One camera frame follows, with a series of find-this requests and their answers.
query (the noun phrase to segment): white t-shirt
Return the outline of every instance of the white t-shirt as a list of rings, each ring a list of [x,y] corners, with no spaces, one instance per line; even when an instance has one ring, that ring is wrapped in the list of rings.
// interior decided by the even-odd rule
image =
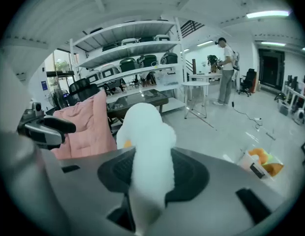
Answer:
[[[225,60],[226,60],[227,56],[229,56],[231,58],[232,62],[223,65],[223,69],[222,70],[233,70],[233,66],[232,66],[232,63],[233,63],[233,51],[230,48],[230,46],[227,45],[224,48],[224,55],[225,55]]]

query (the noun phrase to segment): pink blanket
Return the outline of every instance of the pink blanket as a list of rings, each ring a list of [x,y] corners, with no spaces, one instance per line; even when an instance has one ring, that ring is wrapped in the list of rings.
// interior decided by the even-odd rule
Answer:
[[[52,150],[57,159],[97,155],[117,149],[108,124],[104,90],[75,106],[55,111],[53,115],[76,125],[76,132],[66,134],[64,144]]]

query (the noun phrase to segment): white ceiling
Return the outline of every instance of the white ceiling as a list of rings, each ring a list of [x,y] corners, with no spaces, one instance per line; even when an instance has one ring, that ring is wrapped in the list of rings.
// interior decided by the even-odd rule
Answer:
[[[304,32],[294,19],[259,22],[245,17],[248,12],[271,9],[289,6],[283,0],[27,0],[4,35],[3,54],[15,73],[26,72],[30,79],[53,50],[83,30],[161,14],[202,23],[206,27],[201,29],[208,29],[204,35],[249,28],[259,39],[277,34],[283,41],[304,44]]]

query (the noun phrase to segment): plush duck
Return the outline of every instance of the plush duck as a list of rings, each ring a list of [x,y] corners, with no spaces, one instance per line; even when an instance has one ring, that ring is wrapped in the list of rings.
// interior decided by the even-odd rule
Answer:
[[[136,234],[143,235],[165,209],[165,195],[174,188],[172,127],[151,104],[138,103],[126,113],[117,133],[118,149],[136,147],[129,199]]]

